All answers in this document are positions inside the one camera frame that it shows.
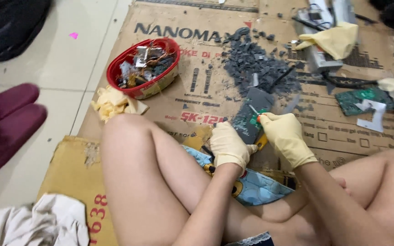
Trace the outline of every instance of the screwdriver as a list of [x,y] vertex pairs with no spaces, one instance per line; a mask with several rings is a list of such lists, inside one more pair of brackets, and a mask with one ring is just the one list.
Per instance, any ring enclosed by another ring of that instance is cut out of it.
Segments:
[[256,116],[256,121],[258,122],[258,123],[260,123],[260,118],[261,118],[261,113],[258,113],[258,111],[256,111],[256,109],[251,105],[251,104],[249,104],[249,107],[252,109],[252,111],[253,112],[255,112],[255,114],[257,114],[257,116]]

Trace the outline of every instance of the pink confetti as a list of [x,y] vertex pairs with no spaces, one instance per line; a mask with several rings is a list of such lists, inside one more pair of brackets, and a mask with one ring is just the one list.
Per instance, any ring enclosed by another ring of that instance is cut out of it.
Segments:
[[77,39],[78,33],[73,32],[73,33],[69,34],[69,37],[72,37],[73,39]]

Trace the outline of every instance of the black plastic bag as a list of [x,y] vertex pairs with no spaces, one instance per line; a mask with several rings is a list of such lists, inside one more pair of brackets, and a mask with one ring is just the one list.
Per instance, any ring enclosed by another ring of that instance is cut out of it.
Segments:
[[0,61],[19,56],[43,27],[51,0],[0,0]]

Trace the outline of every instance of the yellow screwdriver handle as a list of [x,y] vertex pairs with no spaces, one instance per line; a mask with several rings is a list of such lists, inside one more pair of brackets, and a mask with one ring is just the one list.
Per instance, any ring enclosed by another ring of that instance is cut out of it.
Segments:
[[267,143],[267,136],[265,134],[262,134],[262,136],[255,142],[255,145],[258,146],[258,150],[262,150],[262,148],[264,148]]

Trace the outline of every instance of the person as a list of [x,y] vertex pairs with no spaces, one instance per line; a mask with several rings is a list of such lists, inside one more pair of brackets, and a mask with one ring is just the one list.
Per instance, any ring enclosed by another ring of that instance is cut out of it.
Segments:
[[256,147],[229,123],[212,131],[211,178],[155,123],[113,117],[100,148],[119,245],[394,245],[394,150],[327,172],[293,114],[266,113],[260,121],[302,186],[273,203],[244,207],[231,191]]

